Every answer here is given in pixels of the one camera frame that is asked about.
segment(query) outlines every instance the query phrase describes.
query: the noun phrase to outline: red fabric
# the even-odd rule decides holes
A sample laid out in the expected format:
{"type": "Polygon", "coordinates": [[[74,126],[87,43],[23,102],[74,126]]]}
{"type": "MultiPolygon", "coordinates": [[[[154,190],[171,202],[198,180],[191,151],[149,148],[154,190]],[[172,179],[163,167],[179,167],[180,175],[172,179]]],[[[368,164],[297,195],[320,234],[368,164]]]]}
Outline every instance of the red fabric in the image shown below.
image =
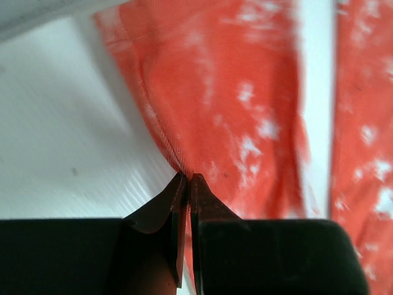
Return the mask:
{"type": "MultiPolygon", "coordinates": [[[[375,1],[345,2],[331,217],[349,232],[372,293],[393,294],[393,4],[377,1],[376,17],[367,4],[375,1]]],[[[163,155],[188,177],[204,174],[244,218],[305,215],[295,8],[291,0],[133,0],[95,17],[163,155]]],[[[185,255],[192,269],[190,240],[185,255]]]]}
{"type": "Polygon", "coordinates": [[[331,217],[350,234],[372,293],[393,294],[393,1],[338,9],[331,217]]]}

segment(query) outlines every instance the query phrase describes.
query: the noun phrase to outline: orange-red garment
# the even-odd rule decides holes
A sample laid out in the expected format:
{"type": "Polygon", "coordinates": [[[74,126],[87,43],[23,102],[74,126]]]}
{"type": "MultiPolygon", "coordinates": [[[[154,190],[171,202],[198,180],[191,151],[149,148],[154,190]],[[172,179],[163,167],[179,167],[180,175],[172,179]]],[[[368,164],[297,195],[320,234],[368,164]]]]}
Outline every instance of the orange-red garment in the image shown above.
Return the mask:
{"type": "Polygon", "coordinates": [[[373,294],[393,294],[393,1],[338,8],[331,217],[350,234],[373,294]]]}
{"type": "Polygon", "coordinates": [[[244,218],[302,214],[295,15],[290,0],[134,0],[96,16],[165,157],[244,218]]]}

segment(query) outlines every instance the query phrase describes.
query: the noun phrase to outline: red and white cloth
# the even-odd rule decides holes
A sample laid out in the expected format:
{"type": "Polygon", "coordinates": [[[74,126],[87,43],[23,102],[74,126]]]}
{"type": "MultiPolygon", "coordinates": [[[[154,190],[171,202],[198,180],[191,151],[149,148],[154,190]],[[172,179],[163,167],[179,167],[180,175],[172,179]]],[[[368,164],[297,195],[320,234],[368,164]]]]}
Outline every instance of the red and white cloth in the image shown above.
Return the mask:
{"type": "MultiPolygon", "coordinates": [[[[393,294],[393,1],[342,2],[329,216],[373,294],[393,294]]],[[[318,217],[302,181],[296,2],[134,0],[95,19],[174,168],[204,174],[242,218],[318,217]]]]}

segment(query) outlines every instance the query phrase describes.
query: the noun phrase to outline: dark spot on table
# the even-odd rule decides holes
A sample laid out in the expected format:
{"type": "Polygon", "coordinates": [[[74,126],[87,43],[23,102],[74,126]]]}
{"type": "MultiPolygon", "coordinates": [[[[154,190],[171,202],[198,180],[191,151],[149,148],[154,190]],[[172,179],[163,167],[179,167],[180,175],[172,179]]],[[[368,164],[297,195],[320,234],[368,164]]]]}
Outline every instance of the dark spot on table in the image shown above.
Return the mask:
{"type": "Polygon", "coordinates": [[[78,170],[76,170],[75,167],[71,168],[71,172],[72,172],[72,175],[74,175],[74,176],[78,175],[78,170]]]}

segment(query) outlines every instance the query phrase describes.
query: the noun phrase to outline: black plastic part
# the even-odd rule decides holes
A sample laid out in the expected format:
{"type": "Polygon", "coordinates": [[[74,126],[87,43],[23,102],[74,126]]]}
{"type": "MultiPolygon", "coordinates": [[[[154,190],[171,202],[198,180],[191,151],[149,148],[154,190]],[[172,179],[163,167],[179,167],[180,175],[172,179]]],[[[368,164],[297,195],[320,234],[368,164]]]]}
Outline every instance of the black plastic part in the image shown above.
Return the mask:
{"type": "Polygon", "coordinates": [[[190,187],[197,295],[368,294],[352,243],[338,224],[242,220],[201,175],[190,187]]]}
{"type": "Polygon", "coordinates": [[[0,294],[176,295],[186,184],[177,174],[125,219],[0,221],[0,294]]]}

